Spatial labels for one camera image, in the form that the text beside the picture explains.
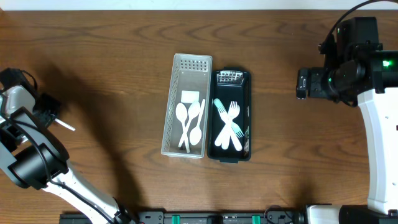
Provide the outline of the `dark green plastic basket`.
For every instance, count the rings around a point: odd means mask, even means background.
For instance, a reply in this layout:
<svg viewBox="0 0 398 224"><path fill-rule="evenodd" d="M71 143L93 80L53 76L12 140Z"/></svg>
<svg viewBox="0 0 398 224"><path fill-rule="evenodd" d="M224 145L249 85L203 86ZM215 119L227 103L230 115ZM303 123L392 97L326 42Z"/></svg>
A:
<svg viewBox="0 0 398 224"><path fill-rule="evenodd" d="M226 111L232 101L238 102L240 113L233 121L239 125L244 134L239 138L242 151L235 150L232 140L229 140L227 150L215 146L216 137L225 125L213 102L216 98L221 100ZM211 74L207 156L226 163L238 163L251 158L251 75L247 71L225 67Z"/></svg>

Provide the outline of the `white plastic fork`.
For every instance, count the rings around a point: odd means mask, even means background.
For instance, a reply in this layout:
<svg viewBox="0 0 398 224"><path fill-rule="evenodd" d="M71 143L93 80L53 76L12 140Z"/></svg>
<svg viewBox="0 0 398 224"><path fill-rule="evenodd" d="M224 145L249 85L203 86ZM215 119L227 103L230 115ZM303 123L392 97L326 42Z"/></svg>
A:
<svg viewBox="0 0 398 224"><path fill-rule="evenodd" d="M219 114L220 114L221 120L224 121L225 125L215 140L215 146L221 146L222 138L225 139L228 136L228 140L232 140L235 149L237 151L242 151L243 147L242 147L242 144L240 143L239 138L235 135L234 131L229 127L230 120L229 120L228 112L226 112L226 110L225 110L224 112L219 112Z"/></svg>
<svg viewBox="0 0 398 224"><path fill-rule="evenodd" d="M225 110L221 100L218 98L214 100L214 104L218 110L221 120L225 123L223 129L216 137L215 146L221 146L223 150L227 150L229 140L232 140L235 150L241 151L243 147L239 138L243 137L243 132L241 128L233 121L233 119L235 119L240 113L238 102L232 101L228 111Z"/></svg>

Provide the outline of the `pale green plastic fork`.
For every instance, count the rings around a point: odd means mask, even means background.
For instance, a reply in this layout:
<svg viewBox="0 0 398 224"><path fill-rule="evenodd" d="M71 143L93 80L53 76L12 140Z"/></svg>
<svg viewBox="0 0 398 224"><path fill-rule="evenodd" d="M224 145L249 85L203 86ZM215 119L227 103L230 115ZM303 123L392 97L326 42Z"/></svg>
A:
<svg viewBox="0 0 398 224"><path fill-rule="evenodd" d="M219 112L225 111L224 105L218 98L214 99L213 102ZM242 138L244 136L243 131L241 130L239 125L233 121L233 119L238 117L239 113L240 113L240 107L239 107L238 103L236 101L232 101L230 103L229 110L228 110L228 116L229 116L229 120L230 120L229 127L234 131L235 135L238 138Z"/></svg>

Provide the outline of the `white plastic spoon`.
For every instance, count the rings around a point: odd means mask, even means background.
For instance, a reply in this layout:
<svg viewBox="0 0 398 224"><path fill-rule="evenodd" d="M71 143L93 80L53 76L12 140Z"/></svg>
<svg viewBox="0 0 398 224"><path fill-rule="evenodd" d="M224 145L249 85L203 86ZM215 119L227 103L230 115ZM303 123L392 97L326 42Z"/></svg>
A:
<svg viewBox="0 0 398 224"><path fill-rule="evenodd" d="M190 147L189 147L189 143L187 141L187 127L185 125L185 121L186 121L187 116L188 116L187 109L186 109L186 107L185 107L185 105L183 103L178 103L175 112L176 112L176 117L181 122L182 129L183 129L183 133L182 133L182 136L180 138L180 142L178 144L178 147L181 147L182 144L184 143L186 151L187 151L187 153L189 153L190 152Z"/></svg>
<svg viewBox="0 0 398 224"><path fill-rule="evenodd" d="M202 133L201 133L201 129L200 129L200 123L201 123L201 119L202 119L203 112L205 109L205 102L206 102L206 100L203 99L201 102L201 105L200 105L200 112L198 114L197 125L190 132L190 136L189 136L190 144L193 146L197 145L201 139Z"/></svg>
<svg viewBox="0 0 398 224"><path fill-rule="evenodd" d="M189 130L189 127L190 127L190 123L192 122L193 118L198 116L199 112L200 112L200 103L198 101L194 101L190 105L189 109L187 109L188 116L187 116L187 119L185 121L185 125L187 127L187 133L188 133L188 130Z"/></svg>
<svg viewBox="0 0 398 224"><path fill-rule="evenodd" d="M61 126L63 126L64 128L67 128L67 129L69 129L71 131L75 131L76 130L73 126L71 126L68 123L62 121L61 119L55 118L54 121L56 123L60 124Z"/></svg>

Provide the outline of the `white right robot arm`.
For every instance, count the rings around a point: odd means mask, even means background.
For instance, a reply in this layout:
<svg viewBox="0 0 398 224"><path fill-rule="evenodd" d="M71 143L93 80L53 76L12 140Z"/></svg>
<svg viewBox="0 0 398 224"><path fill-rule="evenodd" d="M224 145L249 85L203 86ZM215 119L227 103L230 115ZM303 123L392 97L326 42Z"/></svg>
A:
<svg viewBox="0 0 398 224"><path fill-rule="evenodd" d="M369 158L367 205L310 205L307 223L397 223L397 51L362 50L336 68L301 68L298 99L358 106Z"/></svg>

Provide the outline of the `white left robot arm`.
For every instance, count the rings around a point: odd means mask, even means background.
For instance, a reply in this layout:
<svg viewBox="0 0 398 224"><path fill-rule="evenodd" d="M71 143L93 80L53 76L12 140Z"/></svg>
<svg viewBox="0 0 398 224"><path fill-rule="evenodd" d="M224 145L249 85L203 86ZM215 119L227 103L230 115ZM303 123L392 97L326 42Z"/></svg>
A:
<svg viewBox="0 0 398 224"><path fill-rule="evenodd" d="M48 130L60 102L30 85L1 90L1 169L19 187L54 194L92 223L137 223L139 218L77 172L64 145Z"/></svg>

